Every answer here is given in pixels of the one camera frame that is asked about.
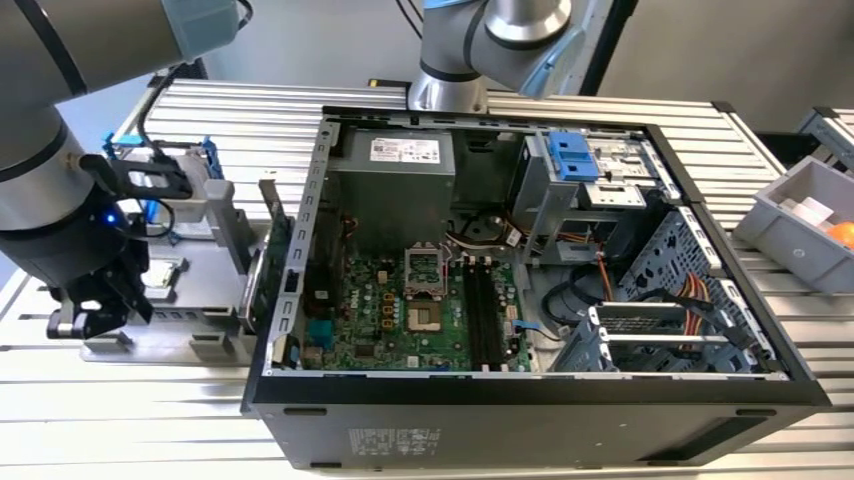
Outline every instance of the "aluminum table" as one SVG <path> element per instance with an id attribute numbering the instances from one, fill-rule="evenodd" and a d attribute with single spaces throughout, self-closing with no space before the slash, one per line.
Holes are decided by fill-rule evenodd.
<path id="1" fill-rule="evenodd" d="M 164 140 L 212 136 L 225 177 L 236 183 L 237 206 L 261 220 L 260 178 L 276 180 L 278 195 L 296 211 L 324 104 L 401 109 L 404 92 L 178 81 L 157 102 L 148 131 Z M 657 124 L 717 222 L 731 230 L 749 210 L 753 192 L 783 169 L 737 115 L 717 108 L 707 102 L 589 97 L 533 102 L 509 93 L 489 98 L 499 115 Z M 118 134 L 130 131 L 134 114 Z M 701 468 L 293 471 L 261 422 L 240 416 L 246 369 L 82 362 L 78 341 L 44 337 L 54 303 L 18 271 L 0 294 L 0 465 L 14 466 L 0 476 L 854 478 L 854 296 L 811 291 L 760 253 L 735 245 L 833 410 Z"/>

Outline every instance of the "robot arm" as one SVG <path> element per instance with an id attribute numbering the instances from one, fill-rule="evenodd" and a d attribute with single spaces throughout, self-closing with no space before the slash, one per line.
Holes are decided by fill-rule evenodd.
<path id="1" fill-rule="evenodd" d="M 569 0 L 424 0 L 409 108 L 483 113 L 483 76 L 532 98 L 556 93 L 584 43 L 569 14 Z"/>
<path id="2" fill-rule="evenodd" d="M 125 221 L 116 201 L 129 195 L 109 188 L 128 184 L 84 156 L 53 105 L 192 61 L 233 40 L 238 23 L 234 0 L 0 0 L 0 251 L 62 304 L 52 338 L 89 338 L 152 314 L 144 223 Z"/>

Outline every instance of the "blue plastic latch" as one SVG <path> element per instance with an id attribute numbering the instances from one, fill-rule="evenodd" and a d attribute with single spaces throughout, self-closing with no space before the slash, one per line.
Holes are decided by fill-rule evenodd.
<path id="1" fill-rule="evenodd" d="M 113 132 L 106 132 L 106 135 L 104 135 L 104 144 L 101 145 L 101 150 L 104 150 L 104 154 L 110 160 L 118 160 L 118 157 L 116 156 L 116 149 L 112 145 L 112 138 L 114 136 L 116 134 Z"/>
<path id="2" fill-rule="evenodd" d="M 213 180 L 224 180 L 225 175 L 222 174 L 222 166 L 218 163 L 218 150 L 216 149 L 216 144 L 210 140 L 210 137 L 204 137 L 201 148 L 208 156 L 208 175 L 210 175 Z"/>
<path id="3" fill-rule="evenodd" d="M 332 320 L 312 320 L 308 324 L 310 343 L 324 350 L 332 349 Z"/>
<path id="4" fill-rule="evenodd" d="M 580 133 L 549 133 L 548 151 L 557 165 L 557 176 L 561 180 L 595 182 L 599 179 L 596 161 L 589 153 L 587 140 Z"/>
<path id="5" fill-rule="evenodd" d="M 523 328 L 524 330 L 539 330 L 539 327 L 540 327 L 539 323 L 536 323 L 536 322 L 525 322 L 523 320 L 513 320 L 512 321 L 512 326 Z"/>

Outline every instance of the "chip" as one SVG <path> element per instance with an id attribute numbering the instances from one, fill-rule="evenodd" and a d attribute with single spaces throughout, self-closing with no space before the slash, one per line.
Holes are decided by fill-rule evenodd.
<path id="1" fill-rule="evenodd" d="M 356 345 L 356 357 L 372 357 L 373 345 Z"/>

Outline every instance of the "white object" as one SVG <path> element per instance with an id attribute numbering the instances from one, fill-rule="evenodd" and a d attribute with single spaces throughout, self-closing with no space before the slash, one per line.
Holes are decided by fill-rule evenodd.
<path id="1" fill-rule="evenodd" d="M 812 197 L 805 197 L 791 209 L 791 213 L 805 223 L 817 227 L 832 215 L 832 209 Z"/>

